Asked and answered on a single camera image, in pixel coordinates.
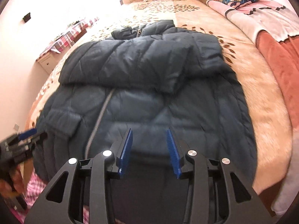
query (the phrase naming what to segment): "round metal pin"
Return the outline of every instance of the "round metal pin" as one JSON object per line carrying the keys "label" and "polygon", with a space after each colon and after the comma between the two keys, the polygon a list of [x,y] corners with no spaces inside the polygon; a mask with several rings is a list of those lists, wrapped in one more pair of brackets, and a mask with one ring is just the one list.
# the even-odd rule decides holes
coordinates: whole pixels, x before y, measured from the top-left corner
{"label": "round metal pin", "polygon": [[196,156],[197,152],[194,151],[194,150],[190,150],[190,151],[188,151],[188,155],[190,155],[190,156]]}
{"label": "round metal pin", "polygon": [[231,163],[231,161],[228,158],[222,158],[222,162],[224,164],[230,164]]}
{"label": "round metal pin", "polygon": [[74,157],[68,160],[69,164],[75,164],[76,162],[77,162],[77,158]]}
{"label": "round metal pin", "polygon": [[110,150],[103,151],[103,155],[104,156],[111,156],[112,155],[112,151],[110,151]]}

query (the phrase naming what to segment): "pink plaid fabric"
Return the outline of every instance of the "pink plaid fabric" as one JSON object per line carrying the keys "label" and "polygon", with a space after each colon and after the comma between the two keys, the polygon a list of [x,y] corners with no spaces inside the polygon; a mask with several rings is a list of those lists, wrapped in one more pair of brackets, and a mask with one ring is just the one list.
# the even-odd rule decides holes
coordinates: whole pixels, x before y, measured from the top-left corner
{"label": "pink plaid fabric", "polygon": [[[37,176],[35,171],[33,171],[27,186],[27,193],[25,195],[25,200],[29,209],[32,207],[39,194],[44,190],[45,187],[46,184]],[[26,213],[23,214],[20,212],[16,212],[13,209],[11,211],[15,215],[15,217],[23,224],[26,217]],[[89,208],[87,206],[83,207],[83,222],[84,224],[89,223]]]}

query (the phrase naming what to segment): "brown leaf print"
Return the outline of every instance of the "brown leaf print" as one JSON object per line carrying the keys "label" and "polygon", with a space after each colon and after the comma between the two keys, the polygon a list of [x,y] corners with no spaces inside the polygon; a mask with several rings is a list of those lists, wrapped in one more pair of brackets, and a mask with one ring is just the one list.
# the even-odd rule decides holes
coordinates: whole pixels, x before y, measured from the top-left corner
{"label": "brown leaf print", "polygon": [[230,58],[228,58],[228,57],[225,56],[225,59],[226,59],[229,63],[232,63],[232,64],[233,64],[233,62],[231,61]]}

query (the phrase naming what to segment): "bed sheet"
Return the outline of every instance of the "bed sheet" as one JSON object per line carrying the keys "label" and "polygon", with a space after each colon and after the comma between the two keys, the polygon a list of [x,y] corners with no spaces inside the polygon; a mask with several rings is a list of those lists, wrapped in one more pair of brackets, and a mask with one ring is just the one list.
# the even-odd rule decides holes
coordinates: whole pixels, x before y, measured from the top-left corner
{"label": "bed sheet", "polygon": [[61,68],[70,53],[87,41],[102,40],[118,26],[137,26],[172,19],[177,27],[216,36],[225,62],[241,83],[255,131],[258,167],[253,188],[259,194],[286,174],[292,149],[292,128],[280,88],[264,57],[250,39],[221,14],[198,0],[158,0],[121,6],[105,16],[63,57],[39,92],[26,127],[34,127],[47,99],[59,86]]}

